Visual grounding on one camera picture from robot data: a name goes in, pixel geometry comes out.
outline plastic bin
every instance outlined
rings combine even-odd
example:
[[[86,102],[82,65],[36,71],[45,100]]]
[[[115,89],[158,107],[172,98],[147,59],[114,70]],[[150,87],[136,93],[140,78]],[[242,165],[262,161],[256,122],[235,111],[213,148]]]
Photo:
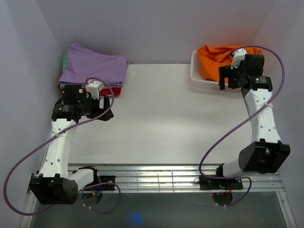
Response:
[[[191,63],[190,63],[190,78],[191,78],[191,85],[196,88],[203,88],[203,89],[212,89],[212,90],[219,90],[219,83],[206,81],[200,74],[200,62],[198,60],[198,56],[196,54],[196,50],[192,53]],[[225,83],[225,90],[226,92],[237,93],[240,92],[241,89],[230,89],[228,88],[228,84]]]

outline wall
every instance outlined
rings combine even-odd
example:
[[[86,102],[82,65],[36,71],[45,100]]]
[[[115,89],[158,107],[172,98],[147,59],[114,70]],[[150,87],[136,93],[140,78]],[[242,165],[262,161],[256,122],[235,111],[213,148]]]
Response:
[[[71,41],[132,63],[189,63],[194,50],[250,44],[275,0],[36,0],[62,51]]]
[[[303,217],[303,116],[304,116],[304,2],[277,0],[257,34],[254,44],[275,50],[283,59],[286,79],[274,103],[275,122],[291,154],[280,169],[297,226],[304,227]],[[275,89],[281,79],[280,66],[265,53],[264,75],[271,76]]]
[[[50,134],[50,117],[58,98],[62,52],[33,0],[0,1],[0,186],[11,167],[44,142]],[[24,209],[32,172],[42,150],[13,173],[9,199]],[[20,216],[0,197],[0,227],[18,227]]]

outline purple cable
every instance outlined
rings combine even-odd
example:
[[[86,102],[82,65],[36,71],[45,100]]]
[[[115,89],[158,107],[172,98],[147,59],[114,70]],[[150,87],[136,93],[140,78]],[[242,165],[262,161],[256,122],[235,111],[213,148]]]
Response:
[[[216,141],[210,148],[209,150],[207,150],[206,154],[204,155],[204,157],[201,159],[200,163],[199,163],[199,172],[201,173],[201,175],[203,175],[204,177],[206,178],[209,178],[209,179],[216,179],[216,180],[229,180],[229,179],[249,179],[249,187],[248,187],[248,190],[245,192],[245,194],[240,198],[238,199],[236,202],[230,204],[230,205],[227,205],[227,207],[231,207],[231,206],[235,206],[237,205],[240,201],[242,201],[246,195],[249,193],[250,189],[251,189],[251,186],[252,186],[252,180],[250,177],[214,177],[214,176],[209,176],[209,175],[205,175],[202,170],[201,170],[201,167],[203,165],[203,162],[205,161],[206,157],[210,154],[210,152],[220,143],[222,142],[224,139],[227,138],[227,136],[229,136],[231,133],[233,133],[236,129],[240,128],[241,126],[243,126],[244,124],[246,124],[247,122],[249,122],[252,118],[254,118],[256,115],[258,115],[261,111],[263,111],[268,104],[270,104],[275,98],[276,96],[279,94],[279,92],[281,91],[282,87],[283,87],[283,84],[284,84],[284,81],[285,81],[285,67],[284,67],[284,64],[280,58],[280,56],[266,48],[266,47],[262,47],[262,46],[256,46],[256,45],[248,45],[248,46],[243,46],[243,47],[239,47],[237,48],[236,50],[238,49],[241,49],[241,48],[249,48],[249,47],[253,47],[253,48],[260,48],[260,49],[264,49],[266,51],[269,51],[271,52],[272,54],[275,55],[275,57],[277,58],[277,60],[280,62],[280,65],[281,65],[281,68],[282,68],[282,80],[281,80],[281,84],[278,88],[278,90],[275,92],[275,94],[273,94],[271,96],[271,98],[269,98],[269,100],[267,101],[267,104],[264,104],[259,110],[257,110],[255,113],[253,113],[250,117],[248,117],[246,120],[244,120],[243,122],[241,122],[239,125],[237,125],[236,127],[234,127],[233,129],[231,129],[229,132],[227,132],[224,136],[222,136],[218,141]]]
[[[96,119],[99,119],[100,117],[102,117],[103,115],[105,115],[113,106],[113,103],[114,103],[114,92],[112,90],[112,88],[107,84],[105,83],[103,80],[99,79],[99,78],[94,78],[94,77],[91,77],[91,78],[88,78],[88,79],[96,79],[98,81],[101,81],[102,83],[104,83],[109,89],[110,89],[110,92],[111,92],[111,95],[112,95],[112,102],[110,104],[110,106],[102,113],[100,114],[99,116],[93,118],[93,119],[90,119],[90,120],[86,120],[86,121],[83,121],[81,123],[77,123],[77,124],[74,124],[72,126],[69,126],[65,129],[63,129],[62,131],[60,131],[58,133],[59,134],[62,134],[64,132],[66,132],[67,130],[70,130],[74,127],[77,127],[77,126],[80,126],[80,125],[83,125],[83,124],[86,124],[88,122],[91,122],[91,121],[94,121]],[[10,179],[10,176],[12,175],[12,173],[14,172],[14,170],[24,161],[26,160],[29,156],[33,155],[34,153],[36,153],[38,150],[40,150],[42,147],[44,147],[45,145],[47,145],[48,143],[50,143],[51,141],[53,141],[54,139],[56,139],[57,136],[54,135],[53,137],[51,137],[49,140],[45,141],[44,143],[42,143],[40,146],[38,146],[37,148],[33,149],[30,153],[28,153],[27,155],[25,155],[23,158],[21,158],[21,160],[19,162],[17,162],[13,168],[11,168],[11,170],[9,171],[7,177],[5,178],[5,181],[4,181],[4,185],[3,185],[3,197],[4,197],[4,200],[6,202],[6,204],[8,205],[8,207],[10,209],[12,209],[14,212],[16,212],[17,214],[20,214],[20,215],[23,215],[23,216],[33,216],[33,215],[38,215],[38,214],[41,214],[42,212],[50,209],[53,205],[47,207],[47,208],[44,208],[43,210],[41,211],[37,211],[37,212],[34,212],[34,213],[25,213],[25,212],[22,212],[18,209],[16,209],[9,201],[9,198],[8,198],[8,194],[7,194],[7,187],[8,187],[8,182],[9,182],[9,179]]]
[[[102,186],[102,185],[114,185],[118,189],[118,191],[119,191],[118,201],[117,201],[117,203],[115,204],[115,206],[111,210],[102,211],[102,210],[99,210],[99,209],[97,209],[95,207],[91,207],[91,209],[94,210],[94,211],[97,211],[97,212],[99,212],[101,214],[109,214],[109,213],[111,213],[112,211],[114,211],[118,207],[118,205],[120,204],[120,201],[122,199],[122,192],[120,191],[120,188],[119,188],[119,186],[117,184],[115,184],[115,183],[108,183],[108,182],[99,183],[99,184],[95,184],[95,185],[92,185],[92,186],[84,187],[84,190],[85,189],[90,189],[90,188],[93,188],[93,187],[97,187],[97,186]]]

